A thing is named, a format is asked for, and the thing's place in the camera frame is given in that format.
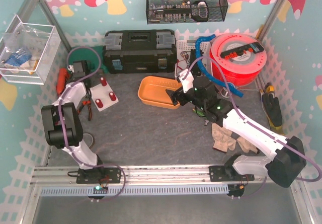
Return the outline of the orange plastic bin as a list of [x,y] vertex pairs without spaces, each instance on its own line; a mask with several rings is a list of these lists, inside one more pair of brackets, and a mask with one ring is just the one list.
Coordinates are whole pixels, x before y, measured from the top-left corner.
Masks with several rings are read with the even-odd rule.
[[146,105],[176,110],[180,104],[173,105],[166,90],[176,91],[181,86],[175,79],[147,76],[140,83],[138,97]]

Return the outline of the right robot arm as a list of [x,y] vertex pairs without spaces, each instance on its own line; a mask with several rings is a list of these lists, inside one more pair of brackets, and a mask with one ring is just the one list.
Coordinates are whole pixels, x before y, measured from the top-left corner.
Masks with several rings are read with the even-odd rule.
[[173,105],[192,103],[205,118],[227,129],[258,148],[264,156],[234,155],[226,162],[228,175],[258,175],[269,177],[277,185],[288,188],[306,166],[302,141],[272,132],[243,114],[229,100],[218,97],[215,84],[206,77],[197,77],[185,90],[166,90]]

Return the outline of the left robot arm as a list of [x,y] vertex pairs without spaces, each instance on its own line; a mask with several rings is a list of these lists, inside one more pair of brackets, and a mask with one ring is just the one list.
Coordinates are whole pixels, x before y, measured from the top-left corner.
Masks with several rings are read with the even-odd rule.
[[56,86],[58,99],[41,109],[43,128],[48,145],[68,153],[81,170],[87,171],[103,163],[85,143],[79,119],[79,111],[84,106],[81,101],[91,98],[91,81],[77,80],[89,75],[90,69],[85,60],[73,62],[70,69],[71,73],[66,68],[59,70]]

